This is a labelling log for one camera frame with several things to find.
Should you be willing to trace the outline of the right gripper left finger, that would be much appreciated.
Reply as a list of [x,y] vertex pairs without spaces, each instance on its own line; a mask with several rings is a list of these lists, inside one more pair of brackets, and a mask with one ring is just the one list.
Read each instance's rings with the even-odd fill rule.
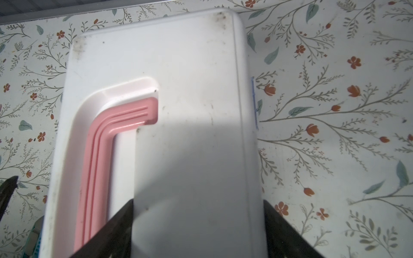
[[71,258],[130,258],[132,223],[133,199]]

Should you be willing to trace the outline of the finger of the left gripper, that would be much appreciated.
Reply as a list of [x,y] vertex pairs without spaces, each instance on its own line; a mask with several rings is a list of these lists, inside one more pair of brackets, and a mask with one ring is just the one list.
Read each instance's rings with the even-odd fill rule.
[[8,207],[8,204],[10,202],[10,199],[15,189],[18,187],[17,183],[18,183],[18,176],[12,176],[1,184],[0,220],[2,220],[5,214],[5,211]]

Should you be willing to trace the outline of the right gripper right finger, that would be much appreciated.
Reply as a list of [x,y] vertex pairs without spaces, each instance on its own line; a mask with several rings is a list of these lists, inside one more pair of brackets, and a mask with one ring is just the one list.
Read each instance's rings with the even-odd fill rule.
[[263,203],[269,258],[323,258],[267,200]]

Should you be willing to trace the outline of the white blue tool box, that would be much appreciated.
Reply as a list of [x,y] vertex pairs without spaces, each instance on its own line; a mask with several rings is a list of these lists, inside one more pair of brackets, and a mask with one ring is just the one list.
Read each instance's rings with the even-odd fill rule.
[[134,258],[265,258],[244,24],[224,8],[89,31],[69,52],[40,256],[133,202]]

